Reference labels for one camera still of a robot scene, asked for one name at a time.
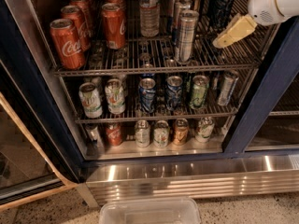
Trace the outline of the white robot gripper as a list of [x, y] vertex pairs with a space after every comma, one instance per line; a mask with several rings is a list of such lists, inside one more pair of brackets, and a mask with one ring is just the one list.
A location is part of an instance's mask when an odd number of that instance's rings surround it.
[[247, 15], [237, 13], [227, 27], [214, 39], [213, 46], [223, 49], [233, 45], [251, 35], [255, 31], [257, 23], [268, 26], [282, 21], [276, 0], [249, 0], [248, 13]]

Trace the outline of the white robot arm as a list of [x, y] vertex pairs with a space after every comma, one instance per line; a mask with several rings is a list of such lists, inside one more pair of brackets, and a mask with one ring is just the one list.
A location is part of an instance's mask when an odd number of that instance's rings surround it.
[[213, 41], [218, 49], [226, 48], [251, 35], [258, 25], [283, 23], [299, 15], [299, 0], [248, 0], [248, 13], [237, 13]]

